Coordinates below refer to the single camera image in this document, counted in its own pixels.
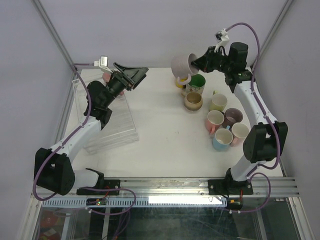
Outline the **lavender mug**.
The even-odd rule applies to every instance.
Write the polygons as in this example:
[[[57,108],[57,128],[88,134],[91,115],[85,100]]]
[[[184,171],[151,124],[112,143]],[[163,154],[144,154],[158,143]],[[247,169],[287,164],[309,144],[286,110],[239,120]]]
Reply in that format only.
[[[176,79],[178,79],[179,84],[187,85],[192,76],[198,74],[199,70],[191,65],[191,62],[196,60],[197,56],[194,53],[188,55],[176,56],[171,61],[171,71]]]

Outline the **pink patterned mug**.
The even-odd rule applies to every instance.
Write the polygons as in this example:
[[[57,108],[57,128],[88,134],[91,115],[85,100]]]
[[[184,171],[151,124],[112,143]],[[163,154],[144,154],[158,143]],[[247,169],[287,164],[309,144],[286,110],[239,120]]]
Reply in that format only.
[[[105,85],[108,86],[108,85],[109,85],[109,82],[110,82],[110,80],[111,80],[111,74],[108,73],[108,72],[104,72],[104,73],[102,74],[102,79],[103,79]],[[118,97],[118,96],[123,96],[123,95],[124,95],[124,91],[121,91],[119,94],[116,95],[116,97]]]

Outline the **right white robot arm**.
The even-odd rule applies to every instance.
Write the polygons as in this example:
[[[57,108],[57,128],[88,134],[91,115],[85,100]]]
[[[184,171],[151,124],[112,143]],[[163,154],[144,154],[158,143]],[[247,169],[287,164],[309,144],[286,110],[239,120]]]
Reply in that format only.
[[[224,74],[225,83],[242,104],[251,127],[237,164],[226,171],[223,179],[208,180],[210,195],[252,195],[251,177],[260,167],[265,168],[267,162],[280,160],[288,134],[287,124],[270,113],[255,77],[246,69],[248,49],[245,43],[233,42],[226,54],[223,46],[210,46],[203,56],[191,62],[204,73]]]

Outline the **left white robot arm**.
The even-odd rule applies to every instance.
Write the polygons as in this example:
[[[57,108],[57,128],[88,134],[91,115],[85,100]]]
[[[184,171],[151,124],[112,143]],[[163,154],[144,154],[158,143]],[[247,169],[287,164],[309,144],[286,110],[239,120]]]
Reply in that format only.
[[[88,188],[93,194],[100,194],[105,189],[104,174],[86,168],[75,171],[72,162],[79,151],[98,135],[109,123],[113,111],[112,102],[124,91],[132,91],[144,80],[148,67],[127,67],[114,62],[114,70],[107,66],[103,70],[110,73],[109,81],[93,80],[83,84],[86,92],[87,107],[83,120],[66,137],[50,148],[37,150],[34,163],[32,193],[39,201],[50,197],[40,197],[37,187],[52,192],[52,196],[65,196],[72,189]]]

